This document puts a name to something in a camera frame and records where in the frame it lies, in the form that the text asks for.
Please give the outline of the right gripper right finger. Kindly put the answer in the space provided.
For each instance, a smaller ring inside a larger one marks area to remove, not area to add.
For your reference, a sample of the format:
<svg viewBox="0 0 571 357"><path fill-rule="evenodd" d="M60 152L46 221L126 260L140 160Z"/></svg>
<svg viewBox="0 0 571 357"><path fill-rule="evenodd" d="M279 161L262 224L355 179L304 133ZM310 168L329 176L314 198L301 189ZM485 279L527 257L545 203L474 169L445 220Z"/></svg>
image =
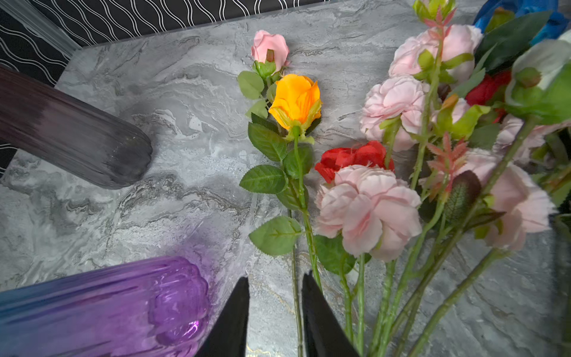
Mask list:
<svg viewBox="0 0 571 357"><path fill-rule="evenodd" d="M312 272L303 276L302 310L307 356L358 356L312 277Z"/></svg>

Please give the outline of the pink peony spray stem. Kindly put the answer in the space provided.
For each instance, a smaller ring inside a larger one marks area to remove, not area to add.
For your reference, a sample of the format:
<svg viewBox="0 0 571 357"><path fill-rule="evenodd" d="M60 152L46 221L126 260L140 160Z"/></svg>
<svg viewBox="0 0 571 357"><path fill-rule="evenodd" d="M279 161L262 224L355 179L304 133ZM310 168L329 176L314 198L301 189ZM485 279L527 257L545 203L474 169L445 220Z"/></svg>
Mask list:
<svg viewBox="0 0 571 357"><path fill-rule="evenodd" d="M444 228L445 208L468 140L490 108L471 105L467 94L485 72L475 54L483 32L453 22L455 1L416 1L413 11L425 31L395 52L388 78L366 96L361 130L385 145L385 164L394 153L416 149L403 199L373 203L382 224L373 254L386 265L370 356L386 354L401 301L416 275L416 262L429 232Z"/></svg>

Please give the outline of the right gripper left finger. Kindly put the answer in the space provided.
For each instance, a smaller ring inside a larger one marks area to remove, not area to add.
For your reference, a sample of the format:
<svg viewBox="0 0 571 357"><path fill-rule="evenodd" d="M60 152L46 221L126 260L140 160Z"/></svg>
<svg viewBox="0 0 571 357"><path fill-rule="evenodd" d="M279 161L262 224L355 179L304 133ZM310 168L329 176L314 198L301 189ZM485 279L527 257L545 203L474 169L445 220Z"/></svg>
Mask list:
<svg viewBox="0 0 571 357"><path fill-rule="evenodd" d="M249 282L241 277L195 357L244 357L249 317Z"/></svg>

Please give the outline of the blue purple glass vase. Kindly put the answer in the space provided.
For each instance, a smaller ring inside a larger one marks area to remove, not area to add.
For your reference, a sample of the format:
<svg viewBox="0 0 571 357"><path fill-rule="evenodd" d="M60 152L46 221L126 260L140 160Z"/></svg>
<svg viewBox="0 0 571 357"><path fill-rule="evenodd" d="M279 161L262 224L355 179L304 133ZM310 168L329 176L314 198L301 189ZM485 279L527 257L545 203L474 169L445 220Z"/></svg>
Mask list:
<svg viewBox="0 0 571 357"><path fill-rule="evenodd" d="M211 307L183 257L157 257L1 294L3 356L193 356Z"/></svg>

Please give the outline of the white flower stem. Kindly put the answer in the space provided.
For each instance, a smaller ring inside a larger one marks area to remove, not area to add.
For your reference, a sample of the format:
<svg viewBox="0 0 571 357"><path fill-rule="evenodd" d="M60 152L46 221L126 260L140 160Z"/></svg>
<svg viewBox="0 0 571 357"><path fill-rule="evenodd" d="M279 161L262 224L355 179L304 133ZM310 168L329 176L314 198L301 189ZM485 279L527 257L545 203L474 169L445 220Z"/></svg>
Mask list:
<svg viewBox="0 0 571 357"><path fill-rule="evenodd" d="M532 46L513 62L503 106L529 129L570 122L569 32Z"/></svg>

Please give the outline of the yellow rose stem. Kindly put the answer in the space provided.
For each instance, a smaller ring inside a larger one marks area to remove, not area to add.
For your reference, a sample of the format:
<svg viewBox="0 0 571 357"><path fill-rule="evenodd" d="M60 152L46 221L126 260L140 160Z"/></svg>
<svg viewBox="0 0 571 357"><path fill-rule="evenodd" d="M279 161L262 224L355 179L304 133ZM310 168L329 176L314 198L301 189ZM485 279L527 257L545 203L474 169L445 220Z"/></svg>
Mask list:
<svg viewBox="0 0 571 357"><path fill-rule="evenodd" d="M250 234L250 240L263 253L281 256L290 253L300 235L309 248L310 264L316 281L318 271L315 235L309 215L309 193L304 179L314 163L314 138L308 131L321 119L321 91L318 83L308 77L287 74L267 89L249 82L247 72L239 76L251 94L271 95L268 113L275 120L256 114L248 125L248 138L267 159L268 165L257 165L242 177L239 185L250 193L276 196L284 206L298 211L301 220L277 217Z"/></svg>

